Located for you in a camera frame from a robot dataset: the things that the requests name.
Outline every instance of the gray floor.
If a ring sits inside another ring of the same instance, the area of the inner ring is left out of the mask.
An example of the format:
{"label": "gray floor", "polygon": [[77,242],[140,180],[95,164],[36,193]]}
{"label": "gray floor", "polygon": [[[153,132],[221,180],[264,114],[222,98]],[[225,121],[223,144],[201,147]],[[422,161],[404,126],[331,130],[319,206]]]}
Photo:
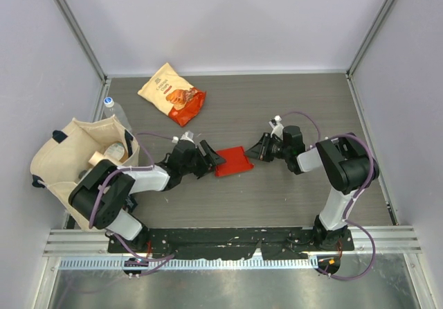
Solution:
{"label": "gray floor", "polygon": [[[369,260],[370,255],[344,256],[338,273],[354,276]],[[377,255],[372,272],[350,282],[314,270],[158,272],[139,280],[124,279],[121,271],[60,271],[57,276],[49,308],[420,308],[402,254]]]}
{"label": "gray floor", "polygon": [[[113,79],[109,95],[126,111],[134,132],[154,131],[180,136],[191,130],[196,141],[206,139],[221,150],[254,145],[269,131],[268,121],[277,114],[302,110],[314,117],[323,136],[354,132],[363,137],[344,74],[196,76],[195,87],[207,91],[200,114],[181,128],[152,104],[137,95],[147,78]],[[313,143],[316,131],[301,116],[286,118],[284,125],[298,125],[305,143]],[[143,144],[156,161],[173,145],[147,137]],[[140,165],[147,164],[143,155]],[[324,170],[295,176],[284,161],[254,161],[255,168],[241,175],[198,181],[188,175],[168,192],[138,195],[135,216],[150,227],[278,227],[309,226],[323,208],[329,193]],[[386,204],[375,182],[361,196],[351,219],[363,225],[391,224]]]}

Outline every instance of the bottle cap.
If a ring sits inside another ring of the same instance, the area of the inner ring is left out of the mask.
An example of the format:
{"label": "bottle cap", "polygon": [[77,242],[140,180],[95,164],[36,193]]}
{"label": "bottle cap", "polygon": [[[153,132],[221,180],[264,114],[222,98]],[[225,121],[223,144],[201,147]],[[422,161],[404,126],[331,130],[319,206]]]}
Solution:
{"label": "bottle cap", "polygon": [[112,98],[110,96],[108,96],[107,98],[105,98],[103,100],[103,103],[105,104],[106,107],[111,108],[114,106],[114,100],[112,100]]}

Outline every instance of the gray tabletop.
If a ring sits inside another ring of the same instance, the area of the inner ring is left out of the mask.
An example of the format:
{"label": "gray tabletop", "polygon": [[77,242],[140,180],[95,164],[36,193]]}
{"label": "gray tabletop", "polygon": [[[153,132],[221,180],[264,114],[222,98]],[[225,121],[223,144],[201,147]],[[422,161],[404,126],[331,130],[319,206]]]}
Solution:
{"label": "gray tabletop", "polygon": [[[239,145],[250,148],[263,132],[269,131],[270,118],[291,110],[302,110],[314,117],[323,136],[354,132],[364,138],[344,74],[186,79],[208,94],[200,114],[184,128],[137,95],[148,78],[114,78],[109,95],[123,106],[134,132],[180,136],[190,130],[196,142],[205,139],[214,150]],[[300,126],[308,145],[316,140],[314,126],[301,116],[288,116],[283,125]],[[144,137],[141,141],[156,161],[173,149],[163,139]],[[146,165],[147,158],[142,154],[140,165]],[[187,175],[171,191],[140,193],[134,215],[149,227],[312,225],[329,194],[325,171],[295,176],[283,160],[269,164],[251,161],[255,167],[246,173],[229,177],[209,174],[198,180]],[[350,219],[363,225],[392,224],[377,181],[361,196]]]}

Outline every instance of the water bottle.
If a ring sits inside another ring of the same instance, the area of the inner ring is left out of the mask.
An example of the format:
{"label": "water bottle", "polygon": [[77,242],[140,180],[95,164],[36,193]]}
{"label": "water bottle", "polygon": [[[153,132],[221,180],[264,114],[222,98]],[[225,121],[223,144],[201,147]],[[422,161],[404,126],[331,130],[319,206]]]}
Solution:
{"label": "water bottle", "polygon": [[120,104],[118,103],[115,103],[111,97],[105,98],[103,100],[103,103],[105,104],[105,108],[103,109],[105,116],[109,118],[112,117],[112,115],[115,115],[118,119],[118,122],[120,122],[127,131],[132,132],[132,127],[127,120],[125,111],[123,110],[122,106],[120,106]]}

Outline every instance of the red object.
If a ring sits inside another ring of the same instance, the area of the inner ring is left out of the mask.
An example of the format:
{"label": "red object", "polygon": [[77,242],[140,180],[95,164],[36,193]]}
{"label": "red object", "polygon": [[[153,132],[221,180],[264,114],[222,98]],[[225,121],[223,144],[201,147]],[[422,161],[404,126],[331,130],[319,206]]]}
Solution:
{"label": "red object", "polygon": [[217,154],[224,158],[226,163],[215,168],[215,176],[221,177],[237,174],[254,168],[254,165],[249,162],[248,157],[244,155],[243,146],[220,150],[217,151]]}

